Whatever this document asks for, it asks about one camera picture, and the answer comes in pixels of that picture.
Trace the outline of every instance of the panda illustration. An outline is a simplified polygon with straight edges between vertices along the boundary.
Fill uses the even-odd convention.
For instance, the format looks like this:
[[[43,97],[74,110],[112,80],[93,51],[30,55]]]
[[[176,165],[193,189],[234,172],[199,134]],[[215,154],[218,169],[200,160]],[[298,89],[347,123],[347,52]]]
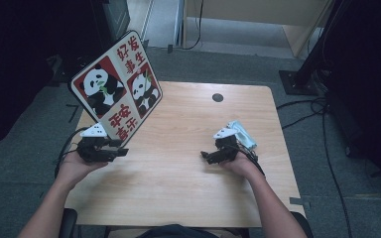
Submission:
[[[151,83],[148,71],[139,74],[132,83],[132,96],[141,115],[154,106],[159,95],[159,90]]]
[[[110,110],[111,105],[123,95],[123,83],[96,64],[80,86],[87,95],[88,105],[95,114],[101,116]]]

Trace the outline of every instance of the forearm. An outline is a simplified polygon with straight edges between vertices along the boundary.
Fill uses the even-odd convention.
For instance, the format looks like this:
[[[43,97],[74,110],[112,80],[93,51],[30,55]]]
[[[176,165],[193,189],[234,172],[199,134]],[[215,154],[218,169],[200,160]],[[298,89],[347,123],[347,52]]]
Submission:
[[[58,237],[69,189],[55,182],[19,237]]]
[[[265,177],[254,171],[246,178],[254,192],[266,237],[306,237],[298,221],[268,185]]]

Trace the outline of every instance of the human hand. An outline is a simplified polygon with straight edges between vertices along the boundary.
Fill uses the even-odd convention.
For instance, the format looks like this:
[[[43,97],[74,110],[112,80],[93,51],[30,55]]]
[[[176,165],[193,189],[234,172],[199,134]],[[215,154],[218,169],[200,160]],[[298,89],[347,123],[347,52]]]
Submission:
[[[259,173],[258,168],[241,152],[237,153],[233,161],[223,161],[219,165],[245,178],[252,173]]]
[[[55,183],[72,190],[89,173],[107,165],[107,162],[86,163],[78,152],[68,153],[61,164]]]

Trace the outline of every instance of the sign board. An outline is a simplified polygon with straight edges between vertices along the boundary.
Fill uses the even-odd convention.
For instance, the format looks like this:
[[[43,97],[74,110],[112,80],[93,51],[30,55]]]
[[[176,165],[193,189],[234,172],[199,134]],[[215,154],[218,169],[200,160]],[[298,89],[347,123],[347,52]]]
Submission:
[[[108,137],[124,147],[162,99],[162,89],[136,32],[78,73],[70,90]]]

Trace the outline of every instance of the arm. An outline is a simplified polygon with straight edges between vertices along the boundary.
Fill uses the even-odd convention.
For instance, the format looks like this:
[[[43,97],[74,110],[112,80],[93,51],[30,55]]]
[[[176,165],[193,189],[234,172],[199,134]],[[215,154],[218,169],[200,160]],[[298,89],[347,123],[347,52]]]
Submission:
[[[234,161],[222,162],[220,165],[249,181],[266,237],[306,237],[298,221],[246,156],[239,152]]]
[[[67,154],[54,184],[19,237],[58,237],[67,195],[89,173],[105,166],[87,164],[77,152]]]

